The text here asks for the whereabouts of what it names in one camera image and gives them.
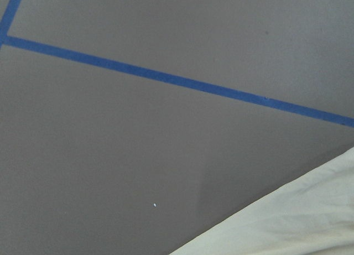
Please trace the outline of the beige long-sleeve printed shirt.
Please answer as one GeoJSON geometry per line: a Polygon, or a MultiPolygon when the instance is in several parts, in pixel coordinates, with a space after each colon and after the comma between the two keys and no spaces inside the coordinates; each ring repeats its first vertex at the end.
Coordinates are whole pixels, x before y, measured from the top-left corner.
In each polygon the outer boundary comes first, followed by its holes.
{"type": "Polygon", "coordinates": [[[353,150],[262,197],[176,254],[352,254],[353,150]]]}

